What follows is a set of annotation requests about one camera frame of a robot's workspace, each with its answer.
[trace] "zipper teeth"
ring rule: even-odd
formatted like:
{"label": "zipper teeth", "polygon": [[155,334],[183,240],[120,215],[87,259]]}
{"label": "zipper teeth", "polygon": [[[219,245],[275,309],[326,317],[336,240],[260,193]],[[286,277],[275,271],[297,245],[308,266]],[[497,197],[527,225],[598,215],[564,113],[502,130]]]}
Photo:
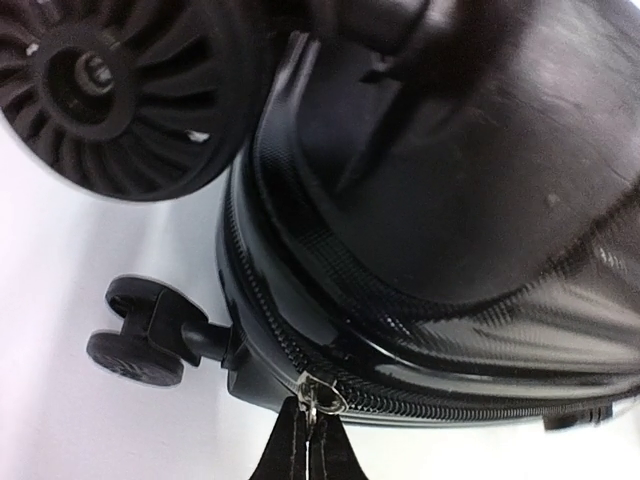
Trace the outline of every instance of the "zipper teeth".
{"label": "zipper teeth", "polygon": [[[245,251],[240,239],[240,232],[234,217],[234,209],[231,202],[231,189],[225,199],[224,226],[231,234],[234,253],[240,259],[243,274],[251,286],[252,293],[259,303],[260,310],[266,316],[271,333],[282,348],[288,360],[299,374],[308,371],[311,366],[314,369],[325,370],[337,379],[336,389],[345,398],[349,405],[349,411],[362,414],[392,415],[404,418],[441,420],[450,422],[482,422],[514,420],[527,417],[541,417],[544,415],[562,415],[569,412],[578,412],[587,408],[601,406],[604,402],[574,403],[571,405],[556,405],[545,407],[496,407],[478,406],[476,408],[448,407],[438,405],[438,399],[428,395],[415,395],[409,392],[383,387],[361,378],[353,377],[340,369],[320,354],[309,355],[304,351],[293,335],[287,332],[288,326],[273,314],[272,307],[265,295],[260,291],[249,255]],[[371,390],[383,389],[385,394],[374,394]],[[419,401],[407,400],[402,397],[420,397]]]}

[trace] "white background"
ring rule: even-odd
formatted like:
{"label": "white background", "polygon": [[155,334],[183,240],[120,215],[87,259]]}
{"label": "white background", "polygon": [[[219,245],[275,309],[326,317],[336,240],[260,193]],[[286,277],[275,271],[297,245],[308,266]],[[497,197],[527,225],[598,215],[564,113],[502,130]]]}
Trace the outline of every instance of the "white background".
{"label": "white background", "polygon": [[[275,415],[226,393],[213,362],[159,390],[95,367],[93,330],[119,327],[111,279],[156,277],[228,322],[214,234],[222,183],[171,203],[90,196],[0,125],[0,479],[248,480]],[[371,480],[628,478],[640,412],[599,428],[350,428]]]}

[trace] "suitcase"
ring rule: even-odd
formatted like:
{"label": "suitcase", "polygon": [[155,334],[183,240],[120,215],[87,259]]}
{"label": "suitcase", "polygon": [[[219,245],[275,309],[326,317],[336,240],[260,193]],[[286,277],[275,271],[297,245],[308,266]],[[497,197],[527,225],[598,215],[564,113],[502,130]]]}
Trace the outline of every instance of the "suitcase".
{"label": "suitcase", "polygon": [[1,106],[59,174],[158,201],[233,161],[232,327],[121,277],[88,354],[161,387],[221,362],[280,412],[255,480],[365,478],[342,421],[612,418],[640,394],[640,13],[339,3],[4,0]]}

